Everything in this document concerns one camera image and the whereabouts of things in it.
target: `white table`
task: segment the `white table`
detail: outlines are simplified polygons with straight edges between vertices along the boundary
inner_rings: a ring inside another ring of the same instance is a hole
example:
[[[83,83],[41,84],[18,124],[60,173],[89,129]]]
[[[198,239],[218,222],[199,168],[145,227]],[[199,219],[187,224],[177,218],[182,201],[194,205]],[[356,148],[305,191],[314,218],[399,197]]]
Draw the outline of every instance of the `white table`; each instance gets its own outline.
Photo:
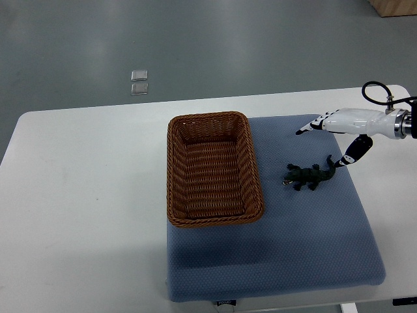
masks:
[[[390,89],[395,98],[409,95]],[[378,87],[369,95],[385,100]],[[355,88],[24,114],[0,166],[0,312],[215,312],[212,303],[172,303],[166,295],[169,120],[344,107],[384,109]],[[343,152],[355,137],[337,135]],[[236,311],[417,295],[417,141],[373,139],[349,171],[386,267],[384,283],[242,299]]]

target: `green toy lizard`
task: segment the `green toy lizard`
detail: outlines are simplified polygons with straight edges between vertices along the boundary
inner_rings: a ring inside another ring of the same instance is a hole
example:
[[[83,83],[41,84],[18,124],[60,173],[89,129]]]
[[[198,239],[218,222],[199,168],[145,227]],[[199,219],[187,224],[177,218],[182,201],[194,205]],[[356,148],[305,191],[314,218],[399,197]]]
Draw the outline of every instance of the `green toy lizard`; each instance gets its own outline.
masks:
[[[282,184],[289,185],[298,181],[299,183],[294,185],[294,189],[300,191],[301,187],[306,183],[311,183],[308,185],[308,188],[315,190],[321,181],[327,181],[335,174],[336,168],[334,167],[334,163],[331,158],[332,155],[329,155],[326,159],[330,168],[328,171],[320,170],[320,166],[318,164],[314,164],[312,168],[300,168],[300,166],[291,163],[288,164],[287,168],[289,173],[284,176]]]

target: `black cable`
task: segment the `black cable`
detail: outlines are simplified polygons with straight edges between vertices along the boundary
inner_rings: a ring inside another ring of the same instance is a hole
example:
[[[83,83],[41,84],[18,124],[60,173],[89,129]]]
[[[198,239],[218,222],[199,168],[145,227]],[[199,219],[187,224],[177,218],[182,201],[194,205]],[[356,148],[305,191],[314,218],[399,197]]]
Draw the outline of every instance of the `black cable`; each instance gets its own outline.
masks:
[[[365,89],[367,86],[369,85],[378,85],[382,88],[385,89],[386,93],[388,94],[387,102],[381,102],[381,101],[376,101],[373,100],[372,98],[369,98],[365,92]],[[362,86],[362,96],[364,96],[364,98],[372,103],[378,104],[379,106],[388,106],[388,105],[394,105],[394,104],[398,104],[398,103],[402,103],[402,102],[406,102],[408,104],[410,104],[411,106],[411,136],[414,139],[417,139],[417,97],[409,97],[409,98],[402,98],[402,99],[398,99],[393,101],[392,98],[392,94],[391,94],[391,90],[384,85],[383,83],[380,82],[367,82],[365,85]]]
[[[387,95],[388,95],[388,97],[387,97],[388,102],[376,101],[376,100],[374,100],[374,99],[372,99],[372,98],[369,98],[369,97],[368,97],[368,95],[367,95],[367,94],[366,94],[366,92],[365,92],[366,87],[368,87],[369,85],[378,85],[378,86],[380,86],[380,87],[384,88],[384,89],[385,89],[385,91],[386,91],[386,93],[387,93]],[[411,101],[412,101],[412,100],[417,100],[417,97],[409,97],[409,98],[402,98],[402,99],[398,99],[398,100],[393,101],[393,100],[392,100],[391,90],[390,90],[390,89],[389,89],[386,85],[384,85],[383,83],[380,83],[380,82],[374,82],[374,81],[372,81],[372,82],[367,82],[365,85],[363,85],[363,86],[362,86],[362,96],[364,96],[364,98],[365,98],[366,100],[368,100],[368,101],[370,101],[370,102],[372,102],[372,103],[378,104],[379,106],[387,106],[387,105],[389,105],[389,104],[394,105],[394,104],[398,104],[398,103],[406,102],[406,103],[410,104],[410,105],[413,107],[413,105],[415,105],[416,103],[413,103],[413,102],[411,102]]]

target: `wicker basket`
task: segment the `wicker basket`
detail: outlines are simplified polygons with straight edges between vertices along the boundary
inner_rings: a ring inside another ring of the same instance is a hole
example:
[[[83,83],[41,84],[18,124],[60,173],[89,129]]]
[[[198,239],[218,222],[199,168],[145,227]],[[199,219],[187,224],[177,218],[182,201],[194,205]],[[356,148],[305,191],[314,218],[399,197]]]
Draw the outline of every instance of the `wicker basket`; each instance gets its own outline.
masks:
[[[250,126],[239,112],[173,118],[167,134],[167,216],[194,228],[254,222],[263,197]]]

